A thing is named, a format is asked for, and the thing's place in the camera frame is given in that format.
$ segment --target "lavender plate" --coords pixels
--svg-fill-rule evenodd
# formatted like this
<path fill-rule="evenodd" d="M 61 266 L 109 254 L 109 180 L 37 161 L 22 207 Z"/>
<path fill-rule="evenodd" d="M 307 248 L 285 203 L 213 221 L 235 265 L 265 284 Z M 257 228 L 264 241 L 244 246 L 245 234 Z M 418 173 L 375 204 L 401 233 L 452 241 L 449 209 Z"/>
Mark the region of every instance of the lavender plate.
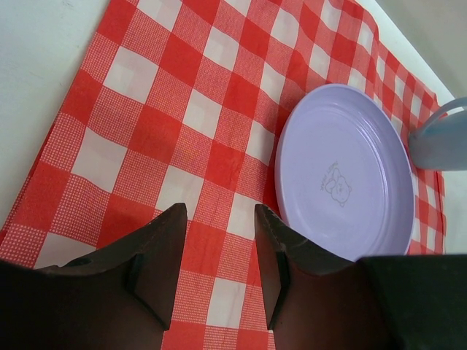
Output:
<path fill-rule="evenodd" d="M 280 136 L 280 214 L 348 260 L 405 254 L 414 221 L 411 173 L 385 113 L 359 90 L 324 85 L 300 101 Z"/>

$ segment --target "blue mug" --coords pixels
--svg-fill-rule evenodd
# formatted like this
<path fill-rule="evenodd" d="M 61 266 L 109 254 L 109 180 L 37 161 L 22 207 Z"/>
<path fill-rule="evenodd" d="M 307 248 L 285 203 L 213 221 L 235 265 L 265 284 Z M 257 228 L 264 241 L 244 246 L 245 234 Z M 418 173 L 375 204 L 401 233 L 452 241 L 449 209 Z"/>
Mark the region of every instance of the blue mug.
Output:
<path fill-rule="evenodd" d="M 458 107 L 467 106 L 467 97 L 451 101 L 409 135 L 409 152 L 418 168 L 467 170 L 467 111 L 441 118 Z"/>

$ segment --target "table surface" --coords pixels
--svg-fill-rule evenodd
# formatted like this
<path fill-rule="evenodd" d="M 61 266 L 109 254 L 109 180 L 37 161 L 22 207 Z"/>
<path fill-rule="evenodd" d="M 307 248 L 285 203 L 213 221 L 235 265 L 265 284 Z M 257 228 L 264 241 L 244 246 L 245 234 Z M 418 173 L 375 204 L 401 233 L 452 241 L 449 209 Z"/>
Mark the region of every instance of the table surface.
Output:
<path fill-rule="evenodd" d="M 357 0 L 381 42 L 438 96 L 453 99 L 375 0 Z M 69 89 L 108 0 L 0 2 L 0 222 L 20 191 Z M 446 252 L 467 252 L 467 172 L 444 172 Z"/>

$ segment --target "gingham fabric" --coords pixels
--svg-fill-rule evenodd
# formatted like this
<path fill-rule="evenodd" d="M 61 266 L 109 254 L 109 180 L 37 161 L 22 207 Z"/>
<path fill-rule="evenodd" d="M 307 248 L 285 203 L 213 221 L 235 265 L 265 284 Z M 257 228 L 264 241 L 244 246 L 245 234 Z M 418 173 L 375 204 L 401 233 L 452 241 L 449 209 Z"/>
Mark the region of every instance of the gingham fabric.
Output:
<path fill-rule="evenodd" d="M 111 0 L 1 232 L 0 257 L 63 264 L 176 202 L 188 232 L 164 349 L 273 349 L 253 207 L 277 211 L 274 154 L 306 93 L 357 87 L 409 130 L 435 95 L 350 0 Z M 440 173 L 416 171 L 410 253 L 441 253 Z"/>

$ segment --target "mug handle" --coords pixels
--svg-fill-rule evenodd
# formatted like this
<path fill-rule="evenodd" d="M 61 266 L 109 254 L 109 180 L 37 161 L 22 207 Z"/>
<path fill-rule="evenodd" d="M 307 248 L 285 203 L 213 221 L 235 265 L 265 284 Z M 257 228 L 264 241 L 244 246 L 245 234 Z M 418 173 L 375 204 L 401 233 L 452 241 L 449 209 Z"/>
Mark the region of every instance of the mug handle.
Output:
<path fill-rule="evenodd" d="M 444 113 L 448 113 L 451 109 L 454 108 L 459 108 L 459 107 L 466 107 L 467 106 L 467 97 L 462 97 L 462 98 L 456 98 L 455 100 L 452 100 L 448 102 L 447 104 L 443 105 L 440 107 L 436 112 L 434 112 L 431 117 L 428 118 L 428 120 L 425 122 L 424 125 L 422 125 L 419 129 L 417 129 L 413 133 L 413 137 L 417 138 L 418 136 L 421 136 L 426 132 L 426 130 L 433 124 L 435 123 L 439 118 L 442 117 Z"/>

